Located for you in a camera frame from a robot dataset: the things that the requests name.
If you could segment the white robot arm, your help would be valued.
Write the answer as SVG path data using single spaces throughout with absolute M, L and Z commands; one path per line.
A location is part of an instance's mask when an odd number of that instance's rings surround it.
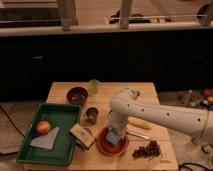
M 213 145 L 213 111 L 141 103 L 131 92 L 120 92 L 110 101 L 109 123 L 124 138 L 129 117 L 179 131 Z

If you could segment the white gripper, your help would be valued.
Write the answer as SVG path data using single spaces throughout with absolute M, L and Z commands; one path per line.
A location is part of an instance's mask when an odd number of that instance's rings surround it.
M 128 117 L 115 112 L 110 112 L 108 119 L 109 125 L 116 130 L 121 138 L 124 138 L 127 134 Z

